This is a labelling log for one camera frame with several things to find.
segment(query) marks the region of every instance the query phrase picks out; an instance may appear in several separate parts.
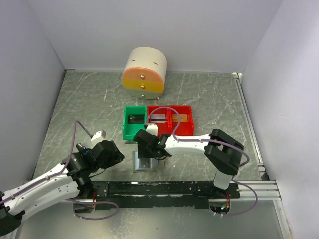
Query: small white object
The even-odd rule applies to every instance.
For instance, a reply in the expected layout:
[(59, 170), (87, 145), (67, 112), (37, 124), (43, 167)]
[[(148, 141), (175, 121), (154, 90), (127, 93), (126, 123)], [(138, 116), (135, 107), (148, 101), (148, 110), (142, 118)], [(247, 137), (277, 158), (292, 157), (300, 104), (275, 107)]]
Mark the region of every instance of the small white object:
[(146, 127), (146, 132), (151, 134), (151, 135), (157, 136), (158, 135), (158, 131), (159, 131), (159, 128), (154, 123), (149, 123), (148, 126)]
[(105, 140), (106, 133), (104, 130), (96, 132), (91, 138), (92, 147), (94, 147), (97, 143)]
[(232, 175), (224, 174), (220, 171), (217, 171), (214, 179), (214, 186), (225, 190), (228, 188), (232, 177)]

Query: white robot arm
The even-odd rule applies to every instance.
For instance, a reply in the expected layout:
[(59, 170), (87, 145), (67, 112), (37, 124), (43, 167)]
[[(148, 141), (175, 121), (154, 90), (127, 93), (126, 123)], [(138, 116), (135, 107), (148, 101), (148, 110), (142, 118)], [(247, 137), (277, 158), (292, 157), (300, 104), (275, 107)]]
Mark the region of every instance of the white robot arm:
[(79, 152), (73, 153), (69, 162), (64, 160), (28, 183), (0, 192), (0, 236), (13, 232), (21, 222), (58, 202), (86, 198), (93, 190), (89, 175), (124, 159), (113, 141), (104, 137), (104, 131), (97, 132), (91, 139), (95, 144), (92, 149), (77, 144)]

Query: wire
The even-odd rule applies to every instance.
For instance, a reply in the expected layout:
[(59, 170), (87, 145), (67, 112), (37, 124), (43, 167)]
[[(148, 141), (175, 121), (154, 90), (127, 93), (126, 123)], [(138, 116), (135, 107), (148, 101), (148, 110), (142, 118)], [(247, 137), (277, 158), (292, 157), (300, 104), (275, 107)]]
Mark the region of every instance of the wire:
[[(73, 147), (74, 147), (74, 142), (75, 142), (75, 134), (76, 134), (76, 124), (79, 124), (83, 129), (84, 131), (93, 136), (84, 126), (83, 124), (81, 124), (78, 120), (75, 121), (74, 123), (74, 129), (73, 129), (73, 136), (72, 136), (72, 142), (71, 142), (71, 148), (70, 148), (70, 153), (69, 153), (69, 156), (68, 156), (68, 159), (66, 160), (65, 164), (64, 164), (64, 167), (57, 173), (54, 173), (54, 174), (51, 174), (48, 176), (48, 178), (52, 178), (52, 177), (55, 177), (55, 176), (58, 176), (60, 174), (63, 173), (63, 171), (66, 169), (66, 167), (69, 165), (70, 161), (71, 161), (71, 155), (73, 153)], [(3, 204), (3, 203), (6, 203), (7, 201), (15, 198), (16, 196), (20, 195), (21, 193), (24, 193), (24, 192), (27, 192), (28, 190), (34, 188), (35, 186), (37, 186), (38, 184), (42, 183), (42, 182), (45, 182), (47, 181), (47, 177), (44, 177), (44, 178), (41, 178), (39, 179), (38, 181), (34, 182), (34, 183), (31, 183), (30, 185), (26, 186), (25, 188), (19, 190), (18, 192), (14, 193), (12, 196), (9, 196), (7, 197), (6, 199), (0, 201), (0, 205)]]
[(235, 182), (235, 183), (238, 183), (238, 184), (240, 184), (240, 185), (243, 185), (243, 186), (245, 186), (246, 188), (250, 189), (250, 190), (254, 193), (254, 195), (255, 195), (255, 202), (254, 202), (253, 205), (251, 205), (251, 206), (250, 206), (249, 208), (247, 208), (246, 210), (243, 210), (243, 211), (238, 212), (238, 213), (226, 214), (226, 215), (223, 215), (223, 217), (234, 217), (234, 216), (239, 216), (239, 215), (245, 214), (245, 213), (249, 212), (250, 210), (252, 210), (252, 209), (257, 205), (257, 203), (258, 203), (258, 195), (257, 195), (257, 193), (256, 193), (256, 191), (255, 191), (254, 189), (252, 189), (252, 188), (251, 188), (250, 186), (248, 186), (247, 184), (242, 183), (242, 182), (239, 182), (239, 181), (237, 181), (237, 180), (232, 179), (232, 181)]
[[(176, 133), (176, 131), (178, 130), (178, 127), (180, 126), (181, 117), (180, 117), (179, 112), (178, 112), (176, 109), (172, 108), (172, 107), (169, 107), (169, 106), (161, 106), (161, 107), (155, 108), (155, 109), (152, 110), (151, 113), (148, 115), (148, 117), (147, 117), (147, 119), (146, 119), (145, 125), (148, 124), (148, 122), (149, 122), (149, 120), (150, 120), (150, 118), (151, 118), (151, 115), (152, 115), (155, 111), (157, 111), (157, 110), (159, 110), (159, 109), (170, 109), (170, 110), (174, 111), (174, 112), (178, 115), (178, 123), (177, 123), (177, 125), (176, 125), (176, 127), (175, 127), (175, 129), (173, 130), (173, 133), (172, 133), (172, 136), (173, 136), (173, 138), (174, 138), (176, 141), (179, 141), (179, 142), (212, 142), (212, 143), (221, 144), (221, 145), (223, 145), (223, 146), (226, 146), (226, 147), (229, 147), (229, 148), (232, 148), (232, 149), (236, 150), (237, 152), (243, 154), (243, 155), (247, 158), (247, 160), (246, 160), (245, 162), (241, 163), (241, 164), (239, 165), (239, 167), (242, 167), (242, 166), (246, 165), (247, 163), (249, 163), (250, 158), (249, 158), (248, 154), (245, 153), (244, 151), (242, 151), (241, 149), (239, 149), (239, 148), (237, 148), (237, 147), (231, 145), (231, 144), (228, 144), (228, 143), (225, 143), (225, 142), (222, 142), (222, 141), (218, 141), (218, 140), (214, 140), (214, 139), (181, 139), (181, 138), (177, 138), (176, 135), (175, 135), (175, 133)], [(248, 186), (248, 185), (245, 184), (245, 183), (241, 183), (241, 182), (239, 182), (239, 181), (234, 180), (234, 177), (232, 177), (232, 181), (235, 182), (235, 183), (238, 183), (238, 184), (240, 184), (240, 185), (243, 185), (243, 186), (247, 187), (248, 189), (250, 189), (250, 190), (254, 193), (254, 195), (255, 195), (255, 202), (254, 202), (254, 204), (253, 204), (251, 207), (249, 207), (248, 209), (246, 209), (246, 210), (244, 210), (244, 211), (242, 211), (242, 212), (238, 212), (238, 213), (234, 213), (234, 214), (226, 214), (226, 215), (220, 214), (221, 217), (222, 217), (222, 216), (224, 216), (224, 217), (233, 217), (233, 216), (242, 215), (242, 214), (244, 214), (244, 213), (246, 213), (246, 212), (252, 210), (252, 209), (257, 205), (257, 203), (258, 203), (258, 195), (257, 195), (257, 193), (255, 192), (254, 189), (252, 189), (250, 186)]]
[(90, 176), (89, 178), (93, 178), (93, 177), (95, 177), (95, 176), (98, 176), (98, 175), (100, 175), (100, 174), (104, 173), (104, 172), (105, 172), (105, 170), (106, 170), (106, 168), (105, 168), (102, 172), (100, 172), (100, 173), (98, 173), (98, 174), (95, 174), (95, 175), (92, 175), (92, 176)]
[[(73, 203), (78, 203), (78, 204), (92, 204), (92, 202), (80, 202), (80, 201), (77, 201), (77, 200), (74, 200), (74, 199), (68, 199), (68, 201), (71, 201)], [(113, 212), (112, 214), (106, 216), (106, 217), (102, 217), (102, 218), (87, 218), (87, 217), (82, 217), (80, 215), (78, 215), (76, 212), (75, 212), (75, 205), (73, 204), (73, 214), (74, 216), (76, 216), (77, 218), (81, 218), (81, 219), (85, 219), (85, 220), (91, 220), (91, 221), (99, 221), (99, 220), (104, 220), (104, 219), (107, 219), (107, 218), (110, 218), (112, 216), (114, 216), (116, 213), (119, 212), (119, 205), (116, 204), (116, 203), (113, 203), (113, 202), (110, 202), (110, 201), (98, 201), (98, 202), (94, 202), (94, 204), (110, 204), (110, 205), (113, 205), (116, 207), (116, 211)]]

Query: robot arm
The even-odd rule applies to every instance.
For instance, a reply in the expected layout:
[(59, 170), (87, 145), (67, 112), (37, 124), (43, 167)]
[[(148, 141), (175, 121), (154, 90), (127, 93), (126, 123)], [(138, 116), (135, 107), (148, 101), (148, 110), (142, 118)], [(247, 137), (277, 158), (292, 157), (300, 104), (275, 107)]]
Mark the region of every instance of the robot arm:
[[(21, 222), (35, 213), (58, 202), (69, 198), (86, 198), (93, 190), (89, 175), (123, 161), (124, 156), (114, 142), (104, 140), (103, 131), (97, 132), (91, 142), (96, 143), (92, 149), (76, 145), (79, 152), (71, 155), (70, 162), (59, 175), (50, 177), (64, 168), (66, 159), (30, 182), (0, 192), (0, 237), (13, 232)], [(22, 191), (40, 180), (42, 182), (34, 187)]]
[(179, 136), (178, 141), (171, 134), (156, 137), (144, 130), (139, 130), (133, 139), (138, 144), (139, 158), (163, 158), (177, 154), (205, 155), (217, 168), (214, 185), (227, 189), (233, 176), (237, 175), (242, 154), (230, 147), (209, 142), (217, 140), (243, 150), (244, 146), (219, 129), (202, 136)]

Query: black base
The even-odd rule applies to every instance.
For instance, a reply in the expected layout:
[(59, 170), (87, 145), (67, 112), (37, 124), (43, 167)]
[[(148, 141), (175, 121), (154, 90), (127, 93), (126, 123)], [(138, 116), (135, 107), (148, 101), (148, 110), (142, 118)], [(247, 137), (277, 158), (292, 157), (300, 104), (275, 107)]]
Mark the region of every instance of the black base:
[[(93, 182), (96, 201), (111, 201), (120, 208), (195, 207), (209, 209), (208, 199), (239, 198), (238, 185), (231, 183), (227, 190), (213, 186), (213, 181), (178, 182)], [(112, 208), (96, 204), (96, 210)]]

